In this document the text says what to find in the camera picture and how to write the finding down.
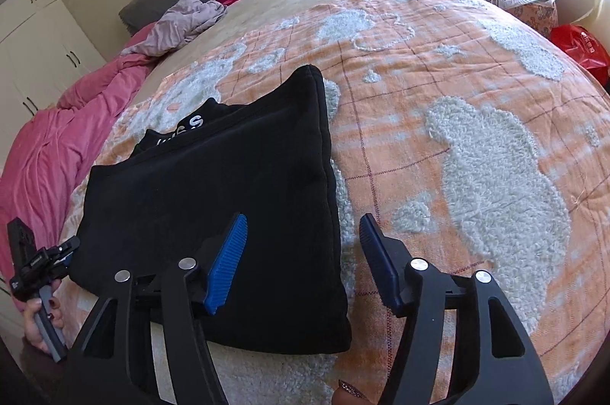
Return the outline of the left hand red nails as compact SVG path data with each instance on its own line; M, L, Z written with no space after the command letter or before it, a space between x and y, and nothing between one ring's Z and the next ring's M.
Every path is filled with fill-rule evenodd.
M54 294L60 287L62 281L55 280L52 284L52 294ZM61 303L55 296L50 298L51 307L51 322L52 325L57 329L64 328L63 313L61 310ZM24 318L24 333L26 340L38 350L41 350L45 354L51 354L51 350L48 348L48 344L45 343L40 330L35 322L35 315L41 310L42 302L39 297L34 297L28 300L25 309L23 311Z

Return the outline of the right hand thumb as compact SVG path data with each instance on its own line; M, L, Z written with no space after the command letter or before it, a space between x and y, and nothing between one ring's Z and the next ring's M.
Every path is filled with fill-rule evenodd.
M339 379L333 392L332 405L372 405L372 402L352 384Z

